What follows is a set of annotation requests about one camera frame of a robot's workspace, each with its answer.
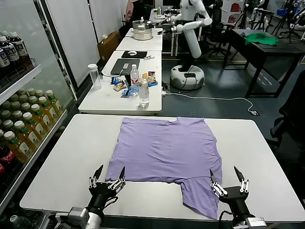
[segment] purple t-shirt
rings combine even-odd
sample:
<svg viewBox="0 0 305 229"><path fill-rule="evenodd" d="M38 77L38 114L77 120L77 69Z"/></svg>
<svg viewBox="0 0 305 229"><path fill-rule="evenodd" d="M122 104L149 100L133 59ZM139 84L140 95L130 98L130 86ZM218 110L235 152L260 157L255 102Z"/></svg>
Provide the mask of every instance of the purple t-shirt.
<svg viewBox="0 0 305 229"><path fill-rule="evenodd" d="M106 180L116 180L124 166L126 181L179 184L183 204L217 218L210 169L221 184L222 162L216 138L203 118L124 118Z"/></svg>

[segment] laptop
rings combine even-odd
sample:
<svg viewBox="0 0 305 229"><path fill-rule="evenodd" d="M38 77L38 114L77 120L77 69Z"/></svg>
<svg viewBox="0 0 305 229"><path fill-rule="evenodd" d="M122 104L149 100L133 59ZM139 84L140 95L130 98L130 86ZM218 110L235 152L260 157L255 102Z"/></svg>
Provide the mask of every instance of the laptop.
<svg viewBox="0 0 305 229"><path fill-rule="evenodd" d="M139 69L139 59L117 59L113 69L111 70L111 75L129 75L132 70L132 65L136 64L137 69Z"/></svg>

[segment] green cloth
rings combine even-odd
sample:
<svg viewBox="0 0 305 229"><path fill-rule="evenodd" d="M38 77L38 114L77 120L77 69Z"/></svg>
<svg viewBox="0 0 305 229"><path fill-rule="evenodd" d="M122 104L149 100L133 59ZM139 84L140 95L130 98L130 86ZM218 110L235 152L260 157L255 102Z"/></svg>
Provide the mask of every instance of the green cloth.
<svg viewBox="0 0 305 229"><path fill-rule="evenodd" d="M276 43L279 42L279 39L271 36L267 36L263 32L258 32L258 33L252 33L249 34L248 36L245 36L246 42L245 44L249 44L250 42L254 43L260 43L260 44L268 44L268 45L275 45Z"/></svg>

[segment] t-shirt sleeve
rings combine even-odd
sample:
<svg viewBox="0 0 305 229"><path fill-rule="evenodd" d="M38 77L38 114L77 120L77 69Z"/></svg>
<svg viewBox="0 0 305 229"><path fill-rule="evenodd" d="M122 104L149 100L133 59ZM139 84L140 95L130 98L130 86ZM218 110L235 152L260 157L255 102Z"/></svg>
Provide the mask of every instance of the t-shirt sleeve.
<svg viewBox="0 0 305 229"><path fill-rule="evenodd" d="M219 199L211 189L209 177L185 179L180 186L184 205L207 217L217 219Z"/></svg>

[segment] black desk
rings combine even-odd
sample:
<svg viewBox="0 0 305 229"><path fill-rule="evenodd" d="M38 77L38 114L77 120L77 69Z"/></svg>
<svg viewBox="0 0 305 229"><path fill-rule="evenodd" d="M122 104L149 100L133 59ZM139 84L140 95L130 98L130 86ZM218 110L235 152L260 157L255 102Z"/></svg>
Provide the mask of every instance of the black desk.
<svg viewBox="0 0 305 229"><path fill-rule="evenodd" d="M246 93L246 98L251 95L274 95L277 98L287 83L290 75L295 70L299 62L302 60L305 52L280 40L276 45L264 45L258 43L250 43L245 45L245 38L241 36L241 33L249 35L251 33L257 33L256 30L230 30L228 32L229 47L224 58L223 68L225 68L231 46L233 46L246 60L246 64L228 64L228 65L244 65L244 69L247 69L249 63L251 63L255 68L255 75L249 85L249 89ZM252 92L257 78L264 69L268 74L270 74L274 79L276 79L280 86L275 93L262 92L254 93Z"/></svg>

